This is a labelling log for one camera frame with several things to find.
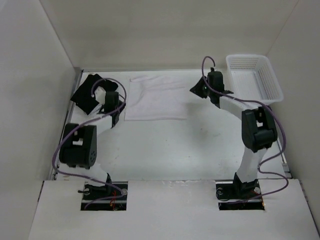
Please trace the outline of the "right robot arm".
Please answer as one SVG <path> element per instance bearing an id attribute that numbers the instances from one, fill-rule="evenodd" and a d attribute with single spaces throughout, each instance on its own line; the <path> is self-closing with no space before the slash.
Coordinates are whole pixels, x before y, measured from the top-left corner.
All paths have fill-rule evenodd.
<path id="1" fill-rule="evenodd" d="M 212 69 L 201 77 L 190 92 L 206 99 L 241 121 L 244 153 L 231 183 L 216 184 L 216 197 L 221 201 L 246 200 L 259 193 L 258 166 L 267 150 L 278 138 L 274 117 L 261 104 L 235 97 L 226 90 L 223 74 Z"/>

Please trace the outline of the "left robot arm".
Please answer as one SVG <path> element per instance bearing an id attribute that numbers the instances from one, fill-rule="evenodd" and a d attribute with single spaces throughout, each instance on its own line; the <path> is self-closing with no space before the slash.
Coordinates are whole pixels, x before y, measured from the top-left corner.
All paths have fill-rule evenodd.
<path id="1" fill-rule="evenodd" d="M 105 94 L 104 104 L 97 114 L 83 123 L 68 123 L 64 127 L 63 139 L 58 147 L 59 162 L 72 170 L 57 170 L 62 175 L 77 177 L 94 183 L 95 193 L 100 199 L 110 199 L 112 189 L 123 197 L 126 192 L 112 183 L 109 173 L 96 163 L 98 157 L 98 136 L 116 126 L 126 98 L 117 91 Z"/>

